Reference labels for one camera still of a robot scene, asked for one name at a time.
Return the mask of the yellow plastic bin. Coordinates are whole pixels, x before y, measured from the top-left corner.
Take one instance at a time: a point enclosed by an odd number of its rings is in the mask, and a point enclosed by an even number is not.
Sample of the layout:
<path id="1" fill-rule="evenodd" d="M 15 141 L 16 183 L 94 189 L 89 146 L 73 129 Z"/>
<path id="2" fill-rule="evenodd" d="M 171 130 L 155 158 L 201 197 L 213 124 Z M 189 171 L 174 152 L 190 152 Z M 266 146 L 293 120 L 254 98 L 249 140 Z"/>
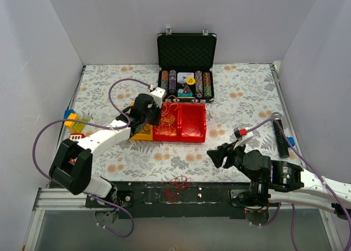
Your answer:
<path id="1" fill-rule="evenodd" d="M 131 106 L 132 108 L 128 112 L 131 119 L 130 140 L 152 141 L 152 126 L 148 123 L 149 108 L 142 106 L 134 109 L 134 102 L 131 102 Z"/>

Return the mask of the red plastic bin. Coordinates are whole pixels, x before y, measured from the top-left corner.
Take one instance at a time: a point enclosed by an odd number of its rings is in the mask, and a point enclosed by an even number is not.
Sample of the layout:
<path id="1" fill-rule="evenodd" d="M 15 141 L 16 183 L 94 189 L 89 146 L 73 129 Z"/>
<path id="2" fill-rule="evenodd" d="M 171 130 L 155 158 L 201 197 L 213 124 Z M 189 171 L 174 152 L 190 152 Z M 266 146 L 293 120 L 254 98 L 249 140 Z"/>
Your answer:
<path id="1" fill-rule="evenodd" d="M 153 126 L 153 141 L 178 142 L 178 104 L 163 103 L 159 125 Z"/>
<path id="2" fill-rule="evenodd" d="M 178 104 L 178 139 L 180 142 L 203 143 L 206 139 L 204 104 Z"/>

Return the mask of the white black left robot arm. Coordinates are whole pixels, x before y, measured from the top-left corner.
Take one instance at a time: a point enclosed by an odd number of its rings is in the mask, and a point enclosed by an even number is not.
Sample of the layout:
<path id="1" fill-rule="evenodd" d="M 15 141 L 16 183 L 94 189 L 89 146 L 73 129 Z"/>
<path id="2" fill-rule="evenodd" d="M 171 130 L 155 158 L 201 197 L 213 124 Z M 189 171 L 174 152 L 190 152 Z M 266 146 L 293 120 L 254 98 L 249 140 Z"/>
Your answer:
<path id="1" fill-rule="evenodd" d="M 78 141 L 61 142 L 49 170 L 49 176 L 73 195 L 95 195 L 105 207 L 116 203 L 112 183 L 92 174 L 92 163 L 104 152 L 141 132 L 146 124 L 158 125 L 162 100 L 166 92 L 156 88 L 149 94 L 139 94 L 134 105 L 123 110 L 106 129 Z"/>

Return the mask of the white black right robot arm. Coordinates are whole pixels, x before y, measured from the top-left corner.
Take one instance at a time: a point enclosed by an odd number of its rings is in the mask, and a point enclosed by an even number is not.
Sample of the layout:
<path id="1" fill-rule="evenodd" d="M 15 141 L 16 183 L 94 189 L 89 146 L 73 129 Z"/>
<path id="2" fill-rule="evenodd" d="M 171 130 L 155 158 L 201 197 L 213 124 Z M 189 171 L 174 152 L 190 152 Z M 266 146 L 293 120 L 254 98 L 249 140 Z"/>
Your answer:
<path id="1" fill-rule="evenodd" d="M 247 191 L 234 196 L 233 204 L 243 208 L 265 207 L 270 203 L 290 203 L 315 207 L 350 218 L 350 184 L 316 174 L 298 165 L 276 161 L 258 150 L 245 151 L 245 146 L 222 144 L 208 150 L 216 168 L 236 168 L 249 178 Z"/>

